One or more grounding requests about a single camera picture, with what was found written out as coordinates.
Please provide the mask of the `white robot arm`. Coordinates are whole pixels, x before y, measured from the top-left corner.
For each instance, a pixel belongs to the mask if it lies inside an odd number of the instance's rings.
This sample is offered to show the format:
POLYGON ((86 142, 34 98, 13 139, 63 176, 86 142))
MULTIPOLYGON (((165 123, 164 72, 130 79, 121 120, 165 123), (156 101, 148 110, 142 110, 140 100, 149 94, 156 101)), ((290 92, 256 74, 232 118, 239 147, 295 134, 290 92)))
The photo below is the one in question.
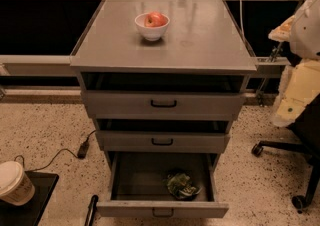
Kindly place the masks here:
POLYGON ((306 0, 268 38, 287 41, 291 52, 301 58, 296 66, 285 67, 273 104, 272 123, 285 127, 320 94, 320 0, 306 0))

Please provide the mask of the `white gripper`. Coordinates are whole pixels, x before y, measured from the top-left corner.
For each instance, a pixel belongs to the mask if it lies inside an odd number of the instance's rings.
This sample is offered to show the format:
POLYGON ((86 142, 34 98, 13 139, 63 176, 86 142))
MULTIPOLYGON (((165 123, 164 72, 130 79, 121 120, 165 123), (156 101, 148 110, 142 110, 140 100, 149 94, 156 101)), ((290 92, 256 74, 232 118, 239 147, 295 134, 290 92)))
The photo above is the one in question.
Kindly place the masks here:
MULTIPOLYGON (((268 34, 268 38, 277 42, 291 42, 294 20, 294 15, 287 18, 268 34)), ((294 123, 319 94, 319 61, 303 59, 295 67, 286 66, 281 75, 279 94, 273 104, 271 122, 277 127, 294 123)))

